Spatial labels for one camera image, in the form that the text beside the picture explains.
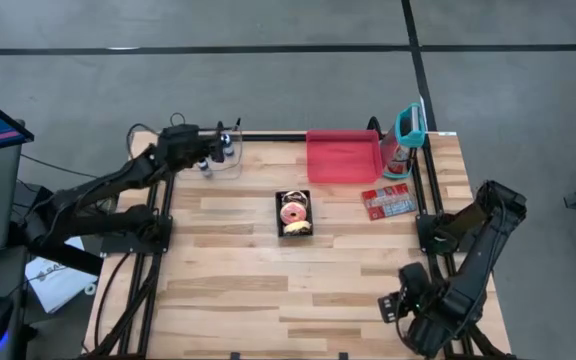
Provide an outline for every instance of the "red tray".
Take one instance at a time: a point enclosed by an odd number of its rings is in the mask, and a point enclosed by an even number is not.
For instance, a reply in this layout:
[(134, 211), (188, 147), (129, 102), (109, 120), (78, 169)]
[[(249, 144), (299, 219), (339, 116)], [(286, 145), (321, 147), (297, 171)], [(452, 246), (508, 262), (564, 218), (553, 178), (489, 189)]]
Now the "red tray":
[(313, 183), (373, 183), (383, 173), (374, 130), (310, 130), (306, 148)]

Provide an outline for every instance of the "donut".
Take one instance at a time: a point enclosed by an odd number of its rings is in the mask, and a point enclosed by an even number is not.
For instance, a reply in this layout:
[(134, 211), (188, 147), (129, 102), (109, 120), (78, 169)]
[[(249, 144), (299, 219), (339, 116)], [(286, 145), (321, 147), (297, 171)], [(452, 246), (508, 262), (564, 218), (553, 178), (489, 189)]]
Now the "donut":
[(304, 207), (308, 207), (308, 197), (301, 191), (289, 191), (281, 197), (281, 204), (285, 205), (290, 202), (300, 203)]
[(279, 217), (284, 224), (306, 220), (306, 207), (297, 202), (289, 202), (281, 207)]
[(305, 235), (310, 234), (310, 223), (308, 221), (297, 221), (284, 226), (284, 235)]

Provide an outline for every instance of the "small bottle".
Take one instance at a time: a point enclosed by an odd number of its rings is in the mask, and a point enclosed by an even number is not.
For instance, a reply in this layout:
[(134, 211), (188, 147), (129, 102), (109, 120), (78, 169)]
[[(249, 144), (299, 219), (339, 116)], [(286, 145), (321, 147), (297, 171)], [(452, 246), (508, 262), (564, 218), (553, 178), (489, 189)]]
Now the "small bottle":
[(230, 139), (230, 135), (222, 134), (221, 135), (221, 143), (223, 144), (224, 155), (226, 155), (226, 156), (235, 155), (235, 147), (232, 144), (232, 140)]
[(199, 170), (201, 170), (201, 174), (205, 178), (212, 177), (212, 170), (210, 169), (210, 165), (208, 165), (208, 161), (206, 161), (205, 158), (201, 159), (201, 161), (199, 161), (197, 165), (199, 166)]

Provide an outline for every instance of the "white paper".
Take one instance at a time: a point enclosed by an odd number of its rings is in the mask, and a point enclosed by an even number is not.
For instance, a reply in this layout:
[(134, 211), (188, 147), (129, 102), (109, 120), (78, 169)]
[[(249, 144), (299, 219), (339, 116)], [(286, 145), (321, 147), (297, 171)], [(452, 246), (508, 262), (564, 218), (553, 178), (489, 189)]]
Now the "white paper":
[[(80, 250), (84, 249), (81, 238), (78, 236), (68, 239), (66, 245)], [(97, 281), (94, 275), (64, 268), (59, 263), (41, 257), (26, 264), (26, 278), (33, 279), (38, 276), (41, 277), (30, 281), (30, 286), (35, 290), (44, 311), (49, 314), (59, 310), (88, 284)]]

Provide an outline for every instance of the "black plastic tray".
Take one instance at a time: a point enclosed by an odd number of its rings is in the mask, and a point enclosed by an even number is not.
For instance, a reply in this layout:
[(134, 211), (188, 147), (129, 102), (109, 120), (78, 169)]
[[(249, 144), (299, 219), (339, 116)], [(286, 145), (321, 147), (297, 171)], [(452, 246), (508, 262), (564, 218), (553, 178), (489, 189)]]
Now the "black plastic tray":
[(308, 206), (306, 206), (306, 220), (310, 223), (310, 232), (306, 234), (299, 234), (299, 235), (284, 235), (284, 223), (281, 221), (281, 216), (279, 216), (279, 212), (281, 211), (281, 198), (290, 191), (278, 191), (275, 193), (275, 215), (277, 217), (277, 235), (279, 237), (303, 237), (303, 236), (312, 236), (314, 233), (315, 224), (312, 222), (312, 199), (310, 198), (310, 191), (308, 190), (299, 190), (306, 197), (308, 198)]

